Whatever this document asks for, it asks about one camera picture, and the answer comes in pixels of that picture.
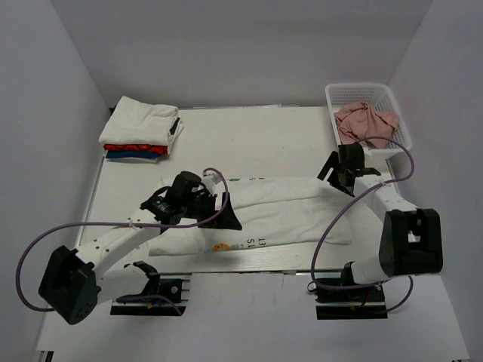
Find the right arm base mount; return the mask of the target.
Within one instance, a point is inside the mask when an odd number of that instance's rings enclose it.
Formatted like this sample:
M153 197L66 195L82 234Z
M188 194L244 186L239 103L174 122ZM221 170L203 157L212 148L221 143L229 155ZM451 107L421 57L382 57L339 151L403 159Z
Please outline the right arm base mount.
M373 320L387 319L388 312L383 288L379 285L355 286L350 268L351 262L344 265L337 273L328 271L316 278L319 284L329 287L342 287L342 290L321 288L313 281L307 285L307 291L315 295L315 310L318 320Z

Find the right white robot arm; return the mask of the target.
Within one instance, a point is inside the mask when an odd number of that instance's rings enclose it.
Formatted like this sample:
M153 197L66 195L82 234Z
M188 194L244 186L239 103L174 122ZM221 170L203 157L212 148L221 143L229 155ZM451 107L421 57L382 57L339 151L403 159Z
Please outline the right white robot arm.
M363 147L340 145L331 153L318 179L348 195L350 202L330 223L334 227L356 203L364 202L383 224L377 253L364 261L347 263L335 284L313 283L323 290L337 290L349 300L362 298L368 288L391 278L436 275L443 269L441 220L433 209L423 209L405 200L384 180L380 171L366 167Z

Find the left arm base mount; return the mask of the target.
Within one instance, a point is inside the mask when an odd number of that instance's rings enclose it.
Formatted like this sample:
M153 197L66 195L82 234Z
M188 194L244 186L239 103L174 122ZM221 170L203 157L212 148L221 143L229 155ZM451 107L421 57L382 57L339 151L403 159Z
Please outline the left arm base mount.
M123 292L111 304L110 314L113 316L137 317L180 317L186 310L189 300L190 275L164 275L154 266L144 261L125 265L124 269L133 267L134 272L141 272L144 277L141 291Z

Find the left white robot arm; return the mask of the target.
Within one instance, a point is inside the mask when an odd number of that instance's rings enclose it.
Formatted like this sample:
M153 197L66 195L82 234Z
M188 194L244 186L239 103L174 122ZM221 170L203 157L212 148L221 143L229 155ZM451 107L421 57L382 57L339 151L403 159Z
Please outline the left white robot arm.
M169 186L154 191L124 222L110 222L102 237L73 249L58 247L50 256L38 294L70 325L83 321L97 305L114 300L121 304L160 308L181 315L180 279L164 279L155 267L135 261L115 279L109 270L131 251L169 229L200 228L242 230L227 189L212 167L202 176L182 171ZM190 219L185 225L182 219Z

